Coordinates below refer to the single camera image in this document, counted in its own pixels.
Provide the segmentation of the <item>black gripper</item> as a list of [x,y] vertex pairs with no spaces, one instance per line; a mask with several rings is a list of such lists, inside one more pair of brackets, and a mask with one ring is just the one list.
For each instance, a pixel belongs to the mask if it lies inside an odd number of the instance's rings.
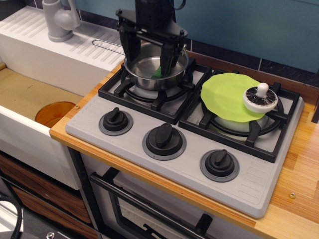
[[128,62],[141,52],[141,41],[161,47],[161,74],[168,75],[176,66],[179,55],[185,53],[187,31],[176,23],[175,12],[184,8],[173,0],[136,0],[134,10],[118,9],[118,31]]

